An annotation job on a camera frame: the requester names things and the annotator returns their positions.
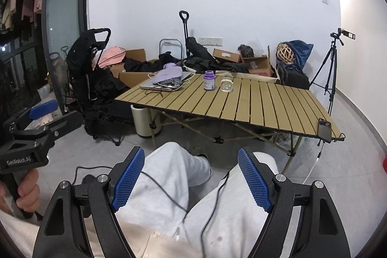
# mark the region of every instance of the purple pouch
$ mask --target purple pouch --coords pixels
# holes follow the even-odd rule
[[[180,78],[183,75],[183,70],[179,66],[169,67],[167,69],[160,70],[153,78],[153,84],[157,84],[164,80],[172,78]]]

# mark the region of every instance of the stroller handle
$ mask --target stroller handle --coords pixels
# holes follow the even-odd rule
[[[179,16],[180,16],[181,20],[183,20],[183,23],[187,23],[188,18],[190,17],[190,14],[184,10],[181,10],[179,12]]]
[[[106,40],[105,40],[105,45],[109,42],[110,35],[112,35],[112,30],[110,30],[109,28],[93,29],[93,32],[94,34],[102,33],[102,32],[108,33],[108,36],[106,37]]]

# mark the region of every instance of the black cable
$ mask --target black cable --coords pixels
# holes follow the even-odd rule
[[[141,171],[141,173],[142,174],[144,174],[144,175],[146,175],[146,176],[148,176],[152,181],[154,181],[154,183],[164,192],[164,194],[166,194],[167,195],[167,197],[176,205],[176,206],[178,206],[180,209],[182,209],[182,210],[184,210],[185,211],[185,217],[186,217],[186,215],[187,215],[187,213],[188,213],[188,210],[186,209],[186,208],[184,208],[184,207],[182,207],[180,204],[178,204],[165,190],[164,190],[164,188],[163,187],[161,187],[161,185],[152,177],[152,176],[150,176],[149,174],[147,174],[147,173],[145,173],[145,172],[143,172],[143,171]]]
[[[75,178],[71,185],[73,186],[75,184],[75,181],[77,180],[78,169],[93,170],[93,169],[100,169],[100,168],[113,169],[113,167],[110,167],[110,166],[94,166],[94,167],[77,166],[77,168],[75,169]]]
[[[226,180],[224,181],[224,183],[219,187],[218,191],[217,191],[217,194],[216,194],[216,200],[215,200],[215,206],[214,206],[214,209],[212,210],[212,213],[210,215],[210,217],[208,218],[208,221],[206,222],[206,225],[204,226],[204,228],[202,229],[202,232],[200,234],[200,244],[202,245],[202,252],[203,252],[203,258],[206,258],[206,253],[204,251],[204,240],[203,240],[203,235],[204,235],[204,231],[206,230],[208,224],[210,223],[215,211],[216,211],[216,206],[217,206],[217,203],[219,201],[219,194],[220,194],[220,190],[226,185],[227,183],[227,180],[228,180],[228,177],[230,176],[230,172],[227,172],[226,174]]]

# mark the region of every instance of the stroller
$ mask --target stroller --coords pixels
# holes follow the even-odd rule
[[[97,33],[107,32],[105,41],[95,39]],[[107,131],[106,122],[118,122],[117,128],[122,132],[125,124],[134,125],[132,112],[124,102],[115,98],[128,90],[128,87],[115,78],[108,67],[99,68],[98,63],[106,45],[109,42],[111,30],[108,28],[90,29],[81,34],[74,42],[66,56],[68,68],[68,85],[66,97],[75,97],[79,110],[85,119],[85,130],[94,139],[106,136],[116,146],[123,140],[123,134],[118,140]],[[95,67],[92,61],[99,54]]]

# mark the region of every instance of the baseboard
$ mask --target baseboard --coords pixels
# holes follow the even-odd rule
[[[387,154],[387,144],[384,142],[382,136],[378,133],[376,128],[373,126],[373,124],[369,121],[369,119],[363,114],[359,108],[353,104],[353,102],[339,89],[336,88],[336,92],[340,97],[355,111],[357,115],[361,118],[361,120],[365,123],[365,125],[368,127],[368,129],[371,131],[373,136],[375,137],[376,141],[382,148],[383,152]]]

